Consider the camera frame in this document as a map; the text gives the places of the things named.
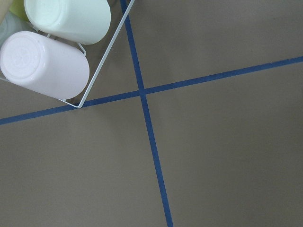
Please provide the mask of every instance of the floor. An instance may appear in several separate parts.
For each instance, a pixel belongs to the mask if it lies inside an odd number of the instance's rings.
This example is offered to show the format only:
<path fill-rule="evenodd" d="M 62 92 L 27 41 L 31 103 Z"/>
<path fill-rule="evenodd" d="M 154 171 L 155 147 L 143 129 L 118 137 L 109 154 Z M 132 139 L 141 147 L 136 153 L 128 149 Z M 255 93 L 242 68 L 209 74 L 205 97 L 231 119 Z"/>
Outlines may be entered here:
<path fill-rule="evenodd" d="M 0 226 L 301 226 L 302 9 L 137 0 L 82 109 L 1 82 Z"/>

